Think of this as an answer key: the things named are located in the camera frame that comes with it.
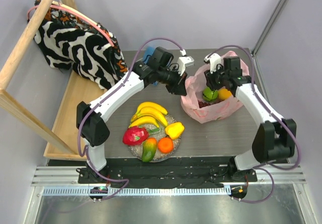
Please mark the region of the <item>pink plastic bag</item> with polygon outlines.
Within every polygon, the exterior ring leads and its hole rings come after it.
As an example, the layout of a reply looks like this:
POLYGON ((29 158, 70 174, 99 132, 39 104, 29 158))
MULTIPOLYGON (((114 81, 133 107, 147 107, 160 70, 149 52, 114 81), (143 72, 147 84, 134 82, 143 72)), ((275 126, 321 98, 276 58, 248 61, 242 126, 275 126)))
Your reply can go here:
POLYGON ((181 97, 183 110, 199 123, 225 119, 243 106, 240 100, 232 96, 219 103, 199 107, 200 103, 204 103, 202 98, 203 90, 206 88, 204 72, 209 69, 210 66, 205 64, 198 68, 193 76, 188 77, 185 82, 187 95, 181 97))

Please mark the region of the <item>yellow fake banana bunch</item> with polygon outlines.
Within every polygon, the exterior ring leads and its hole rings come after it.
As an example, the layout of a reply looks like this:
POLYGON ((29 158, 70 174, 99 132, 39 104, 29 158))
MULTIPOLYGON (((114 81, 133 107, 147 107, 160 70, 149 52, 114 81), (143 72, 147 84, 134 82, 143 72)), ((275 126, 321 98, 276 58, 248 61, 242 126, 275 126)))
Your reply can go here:
POLYGON ((143 102, 136 110, 136 113, 131 118, 131 123, 138 120, 140 117, 150 116, 160 122, 163 126, 168 126, 166 115, 168 111, 161 105, 154 102, 143 102))

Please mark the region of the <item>single yellow fake banana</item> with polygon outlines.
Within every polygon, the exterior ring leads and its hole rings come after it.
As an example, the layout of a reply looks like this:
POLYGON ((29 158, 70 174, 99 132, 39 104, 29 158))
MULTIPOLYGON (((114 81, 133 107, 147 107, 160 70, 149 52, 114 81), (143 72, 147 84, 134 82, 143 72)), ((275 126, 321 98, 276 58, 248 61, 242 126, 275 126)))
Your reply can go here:
POLYGON ((144 124, 152 124, 156 128, 159 128, 159 124, 157 123, 156 119, 153 118, 152 116, 143 116, 143 117, 137 118, 129 125, 128 128, 131 128, 134 126, 140 126, 140 125, 144 125, 144 124))

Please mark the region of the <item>yellow fake bell pepper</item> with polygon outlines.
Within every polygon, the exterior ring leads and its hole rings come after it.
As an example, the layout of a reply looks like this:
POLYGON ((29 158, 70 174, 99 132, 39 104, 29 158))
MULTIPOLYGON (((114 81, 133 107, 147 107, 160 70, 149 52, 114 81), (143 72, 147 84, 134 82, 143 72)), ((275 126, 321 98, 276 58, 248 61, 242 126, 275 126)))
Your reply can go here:
POLYGON ((185 127, 181 122, 175 122, 165 128, 165 133, 172 140, 178 139, 184 132, 185 127))

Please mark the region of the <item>red fake dragon fruit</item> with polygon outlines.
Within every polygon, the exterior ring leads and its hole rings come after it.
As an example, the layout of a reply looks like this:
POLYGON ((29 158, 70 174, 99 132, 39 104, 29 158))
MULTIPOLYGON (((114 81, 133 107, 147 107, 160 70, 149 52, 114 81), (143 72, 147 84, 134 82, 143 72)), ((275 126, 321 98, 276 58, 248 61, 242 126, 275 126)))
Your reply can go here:
POLYGON ((146 127, 133 126, 128 128, 122 138, 125 145, 141 145, 151 135, 160 132, 160 128, 149 129, 146 127))

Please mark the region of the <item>orange fake fruit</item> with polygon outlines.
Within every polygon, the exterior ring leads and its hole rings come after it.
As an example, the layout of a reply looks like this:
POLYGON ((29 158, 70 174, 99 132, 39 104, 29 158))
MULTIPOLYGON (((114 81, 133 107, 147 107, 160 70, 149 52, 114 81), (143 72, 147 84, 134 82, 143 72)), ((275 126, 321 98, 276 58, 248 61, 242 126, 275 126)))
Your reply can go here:
POLYGON ((168 154, 174 149, 173 140, 169 137, 161 138, 157 143, 158 150, 163 154, 168 154))

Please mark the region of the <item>green orange fake mango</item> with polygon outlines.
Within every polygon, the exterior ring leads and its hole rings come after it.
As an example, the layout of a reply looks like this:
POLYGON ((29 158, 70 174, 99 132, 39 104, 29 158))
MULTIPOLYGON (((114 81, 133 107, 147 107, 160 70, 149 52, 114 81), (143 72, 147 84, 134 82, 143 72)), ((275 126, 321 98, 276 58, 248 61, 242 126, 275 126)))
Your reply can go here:
POLYGON ((157 140, 155 138, 153 138, 153 137, 148 138, 143 143, 141 160, 143 162, 152 161, 153 158, 154 158, 154 155, 156 153, 156 149, 157 149, 157 140))

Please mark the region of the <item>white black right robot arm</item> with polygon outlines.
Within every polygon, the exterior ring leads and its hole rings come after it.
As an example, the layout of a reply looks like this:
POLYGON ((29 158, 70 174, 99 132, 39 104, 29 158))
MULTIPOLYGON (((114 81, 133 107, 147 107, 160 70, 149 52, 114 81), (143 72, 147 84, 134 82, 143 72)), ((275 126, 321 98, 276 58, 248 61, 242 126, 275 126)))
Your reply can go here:
POLYGON ((243 75, 240 58, 206 56, 210 65, 205 71, 206 85, 211 90, 226 88, 248 110, 258 128, 251 149, 230 158, 227 175, 239 181, 251 169, 271 161, 290 158, 295 153, 296 123, 278 114, 260 94, 250 76, 243 75))

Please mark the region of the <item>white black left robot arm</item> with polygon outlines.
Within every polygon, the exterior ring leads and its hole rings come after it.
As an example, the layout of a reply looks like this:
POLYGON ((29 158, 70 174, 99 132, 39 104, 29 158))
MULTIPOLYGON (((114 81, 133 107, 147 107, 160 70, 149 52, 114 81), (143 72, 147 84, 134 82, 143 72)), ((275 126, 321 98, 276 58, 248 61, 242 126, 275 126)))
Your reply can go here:
POLYGON ((175 70, 170 69, 173 55, 162 47, 157 47, 147 63, 134 60, 125 76, 111 89, 89 104, 80 102, 76 111, 78 138, 84 139, 87 163, 92 168, 90 178, 96 183, 106 180, 107 164, 104 146, 110 135, 107 121, 129 98, 155 82, 166 86, 169 93, 185 96, 186 68, 194 64, 194 59, 185 50, 180 51, 175 70))

